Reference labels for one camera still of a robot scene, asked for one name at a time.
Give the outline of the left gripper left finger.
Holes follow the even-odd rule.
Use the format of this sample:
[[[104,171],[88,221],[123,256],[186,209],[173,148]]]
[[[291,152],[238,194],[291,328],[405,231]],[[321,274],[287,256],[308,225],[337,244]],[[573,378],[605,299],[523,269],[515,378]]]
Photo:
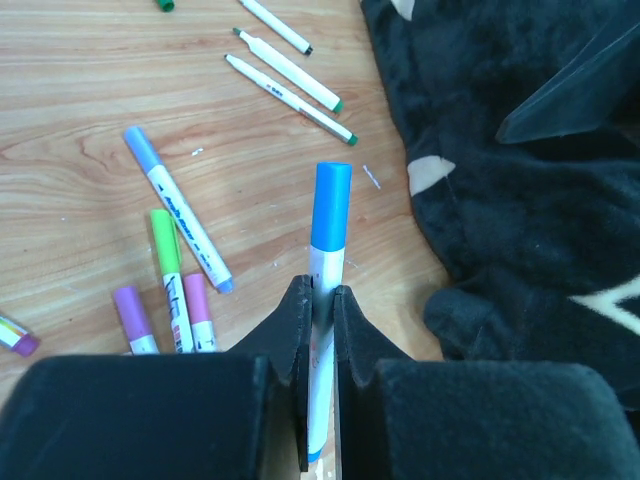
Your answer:
[[[296,479],[308,469],[312,280],[225,352],[56,356],[1,412],[5,479]]]

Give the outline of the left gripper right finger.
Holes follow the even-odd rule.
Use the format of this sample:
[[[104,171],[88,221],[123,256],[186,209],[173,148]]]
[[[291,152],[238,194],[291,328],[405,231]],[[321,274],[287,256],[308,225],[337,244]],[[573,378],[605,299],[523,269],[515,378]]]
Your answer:
[[[639,443],[613,389],[576,364],[416,361],[338,288],[341,479],[635,479]]]

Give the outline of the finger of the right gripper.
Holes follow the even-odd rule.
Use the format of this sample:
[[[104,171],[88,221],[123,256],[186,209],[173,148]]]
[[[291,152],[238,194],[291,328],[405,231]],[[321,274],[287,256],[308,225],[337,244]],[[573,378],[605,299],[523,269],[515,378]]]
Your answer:
[[[639,21],[613,19],[505,117],[496,140],[517,144],[593,131],[638,86]]]

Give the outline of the sky blue cap marker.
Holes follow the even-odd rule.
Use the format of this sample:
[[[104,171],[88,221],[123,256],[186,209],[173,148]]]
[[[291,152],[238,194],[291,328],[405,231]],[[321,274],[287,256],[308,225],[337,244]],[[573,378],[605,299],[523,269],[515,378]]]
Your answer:
[[[331,309],[342,283],[352,166],[321,162],[316,167],[309,275],[312,320],[308,396],[307,458],[316,462],[328,439],[334,383],[334,325]]]

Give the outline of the periwinkle cap marker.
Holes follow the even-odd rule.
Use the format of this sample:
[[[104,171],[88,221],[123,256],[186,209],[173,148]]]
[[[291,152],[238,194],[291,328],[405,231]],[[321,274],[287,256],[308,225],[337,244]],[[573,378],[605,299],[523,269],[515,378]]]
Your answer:
[[[234,282],[229,268],[145,132],[130,127],[124,132],[124,140],[212,285],[220,293],[231,293]]]

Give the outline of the dark green rainbow marker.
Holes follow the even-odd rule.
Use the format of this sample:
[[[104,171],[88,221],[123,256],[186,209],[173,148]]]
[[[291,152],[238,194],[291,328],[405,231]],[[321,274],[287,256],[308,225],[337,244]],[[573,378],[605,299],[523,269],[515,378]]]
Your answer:
[[[331,133],[347,145],[355,146],[357,144],[358,137],[354,133],[326,114],[322,113],[317,108],[311,106],[298,95],[275,82],[266,74],[260,72],[244,60],[241,60],[234,55],[225,54],[224,58],[236,71],[240,72],[258,87],[272,95],[274,98],[280,100],[306,119]]]

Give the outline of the black cap marker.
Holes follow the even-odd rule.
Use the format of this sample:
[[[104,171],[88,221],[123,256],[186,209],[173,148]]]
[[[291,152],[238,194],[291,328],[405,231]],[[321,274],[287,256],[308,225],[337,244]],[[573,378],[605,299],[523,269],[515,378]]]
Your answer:
[[[252,13],[256,18],[265,23],[274,32],[280,35],[291,46],[305,56],[310,56],[313,46],[304,37],[294,31],[289,25],[271,13],[266,7],[256,0],[239,0],[239,3]]]

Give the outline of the dark green pen cap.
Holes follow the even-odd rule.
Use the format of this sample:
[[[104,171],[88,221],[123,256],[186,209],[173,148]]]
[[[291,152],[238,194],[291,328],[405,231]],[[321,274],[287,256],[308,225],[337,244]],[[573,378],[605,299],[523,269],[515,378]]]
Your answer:
[[[172,12],[175,8],[175,2],[173,0],[155,0],[155,3],[159,9],[165,13]]]

